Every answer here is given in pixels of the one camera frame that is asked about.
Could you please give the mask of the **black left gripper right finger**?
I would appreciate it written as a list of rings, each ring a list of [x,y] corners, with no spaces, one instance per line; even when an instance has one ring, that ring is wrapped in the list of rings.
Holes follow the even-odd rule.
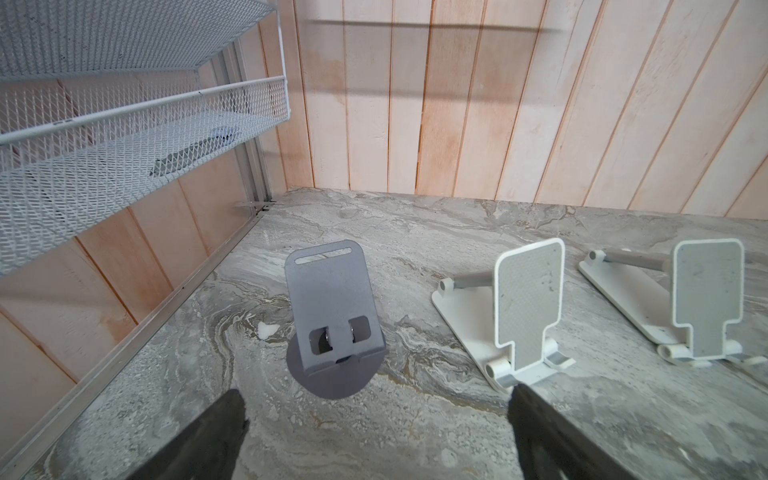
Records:
[[[526,480],[634,477],[525,384],[513,387],[507,419]]]

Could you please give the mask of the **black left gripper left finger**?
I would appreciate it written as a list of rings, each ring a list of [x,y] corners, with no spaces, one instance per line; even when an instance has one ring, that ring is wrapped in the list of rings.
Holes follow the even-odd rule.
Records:
[[[230,389],[130,479],[231,479],[249,429],[244,398]]]

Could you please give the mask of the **grey round stand front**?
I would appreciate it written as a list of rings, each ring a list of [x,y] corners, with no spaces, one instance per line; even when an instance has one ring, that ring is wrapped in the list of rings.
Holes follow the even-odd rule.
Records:
[[[322,399],[356,394],[387,354],[363,249],[342,240],[296,250],[284,272],[294,324],[290,374]]]

